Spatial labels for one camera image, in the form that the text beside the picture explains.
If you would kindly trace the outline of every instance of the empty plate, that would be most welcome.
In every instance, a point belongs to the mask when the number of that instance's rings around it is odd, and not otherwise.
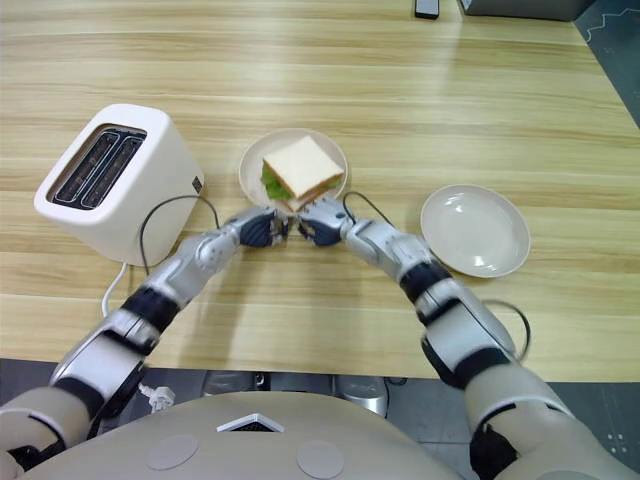
[[[242,188],[244,194],[249,197],[249,200],[256,205],[269,205],[285,213],[291,213],[284,203],[268,197],[267,189],[260,180],[262,177],[262,159],[265,155],[280,150],[287,145],[291,145],[307,135],[313,138],[336,165],[344,169],[344,175],[340,185],[327,191],[327,193],[331,194],[334,198],[337,198],[338,195],[342,193],[342,190],[347,184],[349,166],[347,164],[347,158],[338,144],[324,133],[316,132],[315,130],[287,128],[284,130],[276,130],[275,132],[265,135],[244,152],[242,160],[240,161],[240,168],[238,169],[238,180],[240,182],[240,188]]]
[[[442,262],[474,277],[517,270],[531,247],[520,211],[502,195],[475,185],[450,185],[433,193],[422,207],[420,225]]]

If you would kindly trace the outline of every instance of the power cord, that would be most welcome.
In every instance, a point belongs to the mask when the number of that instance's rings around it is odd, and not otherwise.
[[[155,207],[153,207],[149,213],[147,213],[147,216],[144,218],[142,222],[142,226],[140,227],[140,236],[138,237],[139,246],[140,246],[140,256],[142,257],[144,271],[147,273],[147,275],[149,275],[149,272],[150,272],[149,262],[147,262],[147,254],[144,251],[144,230],[147,228],[147,223],[149,223],[149,220],[151,219],[153,214],[156,213],[156,211],[158,211],[159,208],[165,206],[168,203],[175,202],[176,200],[182,200],[184,198],[195,198],[196,200],[200,200],[206,203],[207,206],[213,212],[213,217],[215,218],[215,222],[216,222],[216,228],[220,228],[220,221],[218,220],[218,212],[216,211],[216,207],[214,207],[213,204],[204,197],[200,197],[199,195],[179,195],[177,197],[171,197],[164,200],[163,202],[160,202]]]
[[[371,200],[369,200],[364,194],[356,191],[347,192],[344,194],[344,197],[342,197],[342,207],[344,208],[344,211],[347,213],[347,216],[351,219],[353,223],[356,223],[356,217],[353,215],[353,213],[351,213],[351,210],[349,209],[349,207],[347,207],[347,198],[349,198],[352,195],[355,195],[356,197],[360,197],[362,200],[367,202],[369,206],[373,208],[376,211],[376,213],[380,215],[385,222],[387,222],[389,225],[393,227],[393,223],[391,223],[391,220],[389,220],[387,216],[384,213],[382,213],[382,210],[376,207],[374,203]]]
[[[384,418],[389,416],[389,405],[391,405],[391,392],[389,391],[389,385],[394,387],[402,387],[407,383],[409,379],[406,377],[400,378],[400,380],[392,380],[391,377],[383,377],[382,383],[384,383],[384,389],[387,391],[387,407],[385,409]]]
[[[127,273],[128,266],[129,266],[128,263],[122,262],[122,267],[120,268],[120,271],[116,275],[116,278],[113,279],[113,282],[111,282],[111,285],[109,285],[109,287],[107,288],[107,291],[104,292],[104,296],[102,297],[102,304],[101,304],[103,317],[106,317],[107,315],[109,315],[109,298],[111,297],[111,294],[118,286],[118,283],[120,283],[120,280],[122,280],[122,278],[124,277],[125,273]]]
[[[138,390],[145,397],[149,399],[149,405],[151,405],[151,413],[156,413],[161,410],[173,406],[176,400],[176,394],[169,387],[151,388],[142,383],[138,384]]]
[[[524,339],[524,346],[522,347],[522,351],[515,358],[518,363],[522,363],[523,360],[526,358],[527,354],[529,353],[529,347],[531,346],[531,325],[529,324],[529,320],[527,319],[527,316],[524,314],[522,310],[520,310],[518,307],[516,307],[515,305],[509,302],[504,302],[502,300],[483,300],[482,303],[484,303],[485,305],[500,305],[510,310],[513,310],[518,314],[518,316],[520,317],[520,320],[522,320],[522,325],[524,326],[525,339]],[[507,352],[509,351],[477,318],[475,317],[473,318],[475,319],[476,323],[480,325],[482,329],[487,333],[487,335],[489,335],[493,339],[494,342],[500,345],[500,347],[503,350],[506,350]]]
[[[587,29],[587,43],[591,42],[591,32],[594,30],[602,30],[607,26],[607,17],[622,17],[627,12],[635,12],[640,13],[640,10],[636,8],[625,8],[620,13],[604,13],[602,14],[602,25],[598,25],[597,27],[591,27]]]

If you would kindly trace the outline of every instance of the phone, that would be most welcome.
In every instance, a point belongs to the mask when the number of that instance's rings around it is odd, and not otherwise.
[[[440,15],[440,0],[416,0],[416,17],[435,20]]]

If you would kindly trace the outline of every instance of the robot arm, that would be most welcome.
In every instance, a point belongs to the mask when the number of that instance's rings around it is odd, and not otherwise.
[[[162,332],[237,248],[267,247],[287,233],[286,218],[275,209],[253,207],[218,230],[184,240],[175,255],[67,354],[48,387],[30,390],[0,408],[0,478],[14,478],[86,440],[97,420],[118,415],[135,393],[144,360]]]
[[[482,480],[638,479],[611,457],[553,390],[515,359],[502,323],[438,263],[423,239],[386,223],[354,221],[323,197],[300,232],[356,255],[400,285],[425,326],[422,349],[440,378],[464,390],[472,467]]]

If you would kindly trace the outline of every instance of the lettuce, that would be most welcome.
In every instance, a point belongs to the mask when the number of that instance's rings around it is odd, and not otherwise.
[[[272,200],[289,200],[292,198],[291,194],[282,186],[278,177],[276,177],[271,170],[267,168],[265,164],[262,165],[262,177],[260,181],[263,183],[267,190],[267,196]],[[331,182],[327,188],[336,188],[342,183],[342,177]]]

